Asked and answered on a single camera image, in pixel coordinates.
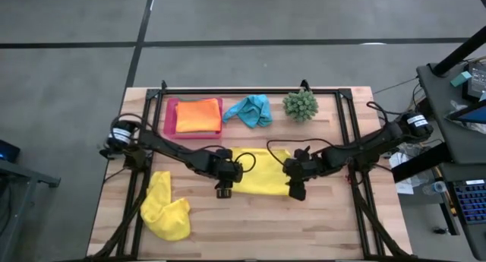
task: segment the pink tray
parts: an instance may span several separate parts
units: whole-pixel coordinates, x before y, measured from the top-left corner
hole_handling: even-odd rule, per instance
[[[221,129],[222,129],[222,98],[215,98],[218,101],[219,114],[221,115]],[[211,133],[184,133],[175,132],[177,125],[177,112],[175,107],[180,102],[179,98],[171,98],[167,101],[166,120],[164,121],[163,133],[165,136],[174,139],[217,139],[221,138],[221,131]]]

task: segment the keyboard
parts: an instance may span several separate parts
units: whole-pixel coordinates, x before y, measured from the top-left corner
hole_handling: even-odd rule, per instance
[[[486,223],[486,183],[483,179],[453,182],[465,224]]]

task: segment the white paper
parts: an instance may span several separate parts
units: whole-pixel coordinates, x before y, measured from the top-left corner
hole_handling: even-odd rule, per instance
[[[404,163],[407,160],[409,160],[409,158],[404,153],[394,153],[390,157],[390,166],[393,168]],[[410,178],[396,183],[395,186],[396,192],[399,194],[413,194],[412,180]]]

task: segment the green plant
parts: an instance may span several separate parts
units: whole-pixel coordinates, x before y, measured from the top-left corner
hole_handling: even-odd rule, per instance
[[[296,122],[311,120],[317,113],[316,98],[311,91],[300,90],[298,93],[289,93],[283,98],[283,108],[287,116]]]

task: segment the screen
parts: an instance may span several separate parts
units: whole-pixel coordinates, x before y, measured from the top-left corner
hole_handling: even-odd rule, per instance
[[[467,112],[464,115],[461,115],[457,118],[464,118],[472,121],[477,121],[477,123],[485,123],[486,122],[486,106],[482,106],[478,109],[474,109],[471,112]]]

